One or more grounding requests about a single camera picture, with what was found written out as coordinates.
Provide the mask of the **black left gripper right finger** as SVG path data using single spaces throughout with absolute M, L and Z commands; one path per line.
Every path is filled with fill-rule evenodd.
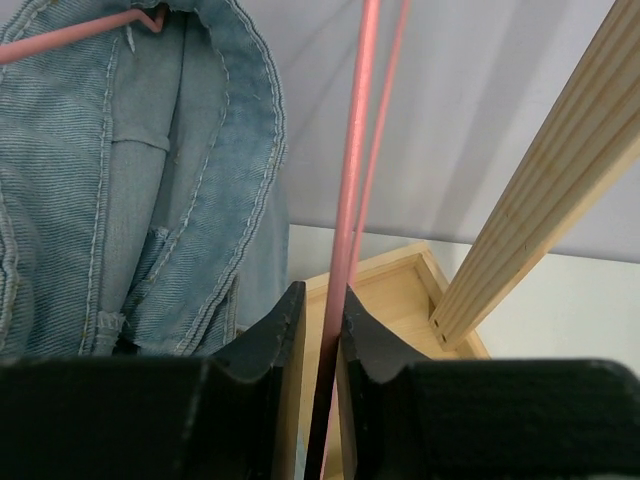
M 337 373 L 348 479 L 639 475 L 639 380 L 620 363 L 434 360 L 348 292 Z

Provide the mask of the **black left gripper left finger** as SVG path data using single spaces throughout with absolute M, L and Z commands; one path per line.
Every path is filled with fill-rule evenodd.
M 209 357 L 1 365 L 5 479 L 291 479 L 306 286 Z

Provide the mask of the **pink wire hanger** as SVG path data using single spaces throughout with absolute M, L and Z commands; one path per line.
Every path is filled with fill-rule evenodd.
M 378 1 L 365 1 L 363 3 L 328 291 L 319 349 L 319 363 L 307 443 L 304 471 L 306 479 L 321 479 L 324 475 L 327 455 L 326 442 L 335 396 L 336 363 L 346 292 L 349 283 L 355 277 L 357 262 L 359 261 L 362 234 L 368 214 L 377 157 L 410 5 L 409 1 L 401 3 L 377 112 L 367 171 L 365 175 L 362 175 L 362 155 L 366 141 L 368 109 L 380 16 L 380 3 Z

